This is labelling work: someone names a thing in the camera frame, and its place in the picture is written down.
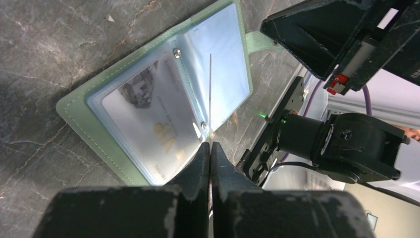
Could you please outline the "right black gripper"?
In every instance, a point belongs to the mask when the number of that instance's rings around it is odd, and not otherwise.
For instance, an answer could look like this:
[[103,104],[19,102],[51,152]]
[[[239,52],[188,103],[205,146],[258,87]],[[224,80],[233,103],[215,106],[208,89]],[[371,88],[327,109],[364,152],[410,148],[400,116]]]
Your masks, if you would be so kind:
[[380,70],[420,84],[420,2],[376,0],[359,37],[342,56],[365,13],[353,0],[305,0],[262,21],[260,31],[279,43],[335,95],[359,91]]

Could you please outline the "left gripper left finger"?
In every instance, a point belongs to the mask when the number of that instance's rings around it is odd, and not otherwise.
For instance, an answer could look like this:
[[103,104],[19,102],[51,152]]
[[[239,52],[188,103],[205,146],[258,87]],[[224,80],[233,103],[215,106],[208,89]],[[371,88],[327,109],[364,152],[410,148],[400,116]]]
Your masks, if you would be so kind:
[[162,186],[73,187],[56,194],[36,238],[206,238],[210,145]]

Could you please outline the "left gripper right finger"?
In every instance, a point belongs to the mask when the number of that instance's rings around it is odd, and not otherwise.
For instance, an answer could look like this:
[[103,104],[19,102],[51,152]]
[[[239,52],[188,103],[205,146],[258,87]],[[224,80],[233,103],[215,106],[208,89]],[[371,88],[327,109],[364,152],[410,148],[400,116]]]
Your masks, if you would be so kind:
[[361,204],[343,191],[266,191],[211,146],[216,238],[371,238]]

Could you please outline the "green card holder wallet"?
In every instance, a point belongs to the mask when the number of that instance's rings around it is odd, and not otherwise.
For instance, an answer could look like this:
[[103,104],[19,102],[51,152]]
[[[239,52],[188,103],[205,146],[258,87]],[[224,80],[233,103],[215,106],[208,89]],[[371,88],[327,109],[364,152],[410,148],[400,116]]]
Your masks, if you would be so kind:
[[58,114],[127,184],[162,185],[253,92],[249,55],[279,44],[218,0],[60,99]]

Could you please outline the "silver VIP card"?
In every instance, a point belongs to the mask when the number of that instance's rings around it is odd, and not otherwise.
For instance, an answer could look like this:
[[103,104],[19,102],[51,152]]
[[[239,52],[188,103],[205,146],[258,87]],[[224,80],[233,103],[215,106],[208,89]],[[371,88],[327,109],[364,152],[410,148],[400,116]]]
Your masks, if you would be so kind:
[[110,131],[151,184],[171,180],[203,140],[169,53],[125,73],[102,106]]

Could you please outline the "thin card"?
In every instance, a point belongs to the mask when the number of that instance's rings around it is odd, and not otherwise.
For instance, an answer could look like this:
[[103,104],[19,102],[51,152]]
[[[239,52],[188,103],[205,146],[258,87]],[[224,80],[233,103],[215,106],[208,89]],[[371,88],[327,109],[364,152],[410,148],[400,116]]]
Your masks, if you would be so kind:
[[[209,145],[210,145],[210,172],[211,172],[211,152],[212,152],[212,141],[213,141],[213,132],[212,132],[212,53],[210,53],[209,61]],[[212,201],[212,183],[210,177],[209,183],[209,219],[213,215],[213,201]]]

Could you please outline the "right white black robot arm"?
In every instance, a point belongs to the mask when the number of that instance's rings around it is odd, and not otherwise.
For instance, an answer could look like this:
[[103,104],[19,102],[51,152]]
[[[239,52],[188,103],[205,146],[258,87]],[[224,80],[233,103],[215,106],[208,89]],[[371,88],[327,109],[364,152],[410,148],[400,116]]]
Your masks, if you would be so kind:
[[[330,94],[361,90],[381,69],[420,83],[417,0],[305,0],[268,16],[260,31],[279,43]],[[308,159],[310,169],[346,183],[397,180],[399,147],[407,136],[359,113],[326,122],[288,114],[277,146]]]

